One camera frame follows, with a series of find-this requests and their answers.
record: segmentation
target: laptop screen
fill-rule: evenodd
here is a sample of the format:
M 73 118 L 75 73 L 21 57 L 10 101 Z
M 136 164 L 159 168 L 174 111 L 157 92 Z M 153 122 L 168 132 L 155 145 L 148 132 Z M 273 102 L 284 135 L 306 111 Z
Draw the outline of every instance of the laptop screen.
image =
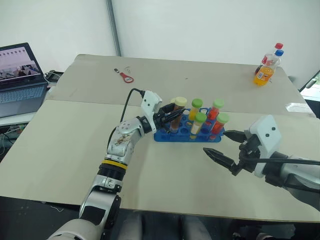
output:
M 24 46 L 0 50 L 0 82 L 40 74 L 41 71 L 30 59 Z

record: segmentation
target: test tube rack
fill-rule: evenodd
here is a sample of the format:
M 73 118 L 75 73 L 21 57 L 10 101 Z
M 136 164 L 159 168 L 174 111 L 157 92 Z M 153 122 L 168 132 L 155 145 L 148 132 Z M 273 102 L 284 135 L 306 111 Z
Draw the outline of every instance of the test tube rack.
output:
M 208 115 L 210 108 L 202 107 L 199 109 L 201 113 Z M 194 142 L 194 143 L 218 143 L 221 141 L 223 132 L 225 128 L 219 132 L 219 134 L 212 134 L 210 132 L 211 128 L 215 124 L 216 120 L 207 119 L 206 122 L 203 123 L 199 133 L 197 135 L 193 135 L 190 133 L 193 122 L 188 119 L 188 114 L 182 114 L 180 125 L 177 132 L 169 132 L 166 133 L 166 130 L 163 128 L 158 130 L 154 135 L 154 140 L 157 142 Z M 216 136 L 215 139 L 210 139 L 210 136 Z

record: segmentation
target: white wall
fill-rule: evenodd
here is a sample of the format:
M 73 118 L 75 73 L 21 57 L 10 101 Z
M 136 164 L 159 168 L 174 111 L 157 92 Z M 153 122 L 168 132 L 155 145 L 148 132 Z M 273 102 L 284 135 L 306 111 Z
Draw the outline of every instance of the white wall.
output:
M 259 64 L 276 42 L 297 88 L 320 69 L 319 0 L 114 0 L 126 57 Z
M 105 0 L 0 0 L 0 46 L 28 42 L 43 72 L 116 55 Z

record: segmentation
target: orange soda bottle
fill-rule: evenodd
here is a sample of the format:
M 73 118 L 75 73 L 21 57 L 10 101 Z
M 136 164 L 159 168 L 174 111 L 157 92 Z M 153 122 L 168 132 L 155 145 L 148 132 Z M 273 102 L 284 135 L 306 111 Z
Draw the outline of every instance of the orange soda bottle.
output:
M 275 73 L 276 67 L 280 64 L 280 57 L 284 51 L 278 49 L 273 55 L 269 55 L 265 64 L 260 68 L 255 75 L 253 82 L 258 86 L 266 85 L 272 75 Z

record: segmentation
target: beige table surface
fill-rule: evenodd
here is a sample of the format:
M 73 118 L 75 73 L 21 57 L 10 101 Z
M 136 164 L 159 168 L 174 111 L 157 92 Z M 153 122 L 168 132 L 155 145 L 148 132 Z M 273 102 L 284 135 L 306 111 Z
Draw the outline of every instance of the beige table surface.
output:
M 130 68 L 130 73 L 126 72 L 126 67 Z M 258 87 L 253 84 L 256 67 L 80 54 L 48 99 L 124 104 L 130 89 L 138 88 L 157 93 L 164 103 L 182 96 L 188 99 L 189 107 L 194 98 L 202 98 L 204 106 L 211 107 L 214 99 L 222 98 L 225 101 L 223 110 L 227 112 L 296 115 L 288 112 L 285 105 L 306 102 L 284 70 L 278 67 L 272 82 Z M 125 83 L 115 68 L 133 77 L 134 82 Z M 132 94 L 129 104 L 140 106 L 139 94 Z
M 104 158 L 123 106 L 46 100 L 0 164 L 0 195 L 81 204 Z M 128 107 L 125 119 L 138 116 Z M 261 114 L 229 113 L 227 130 L 243 130 Z M 275 115 L 279 151 L 320 160 L 320 121 Z M 316 221 L 320 213 L 252 173 L 237 177 L 202 147 L 237 159 L 239 144 L 155 142 L 146 135 L 124 177 L 122 208 L 277 221 Z

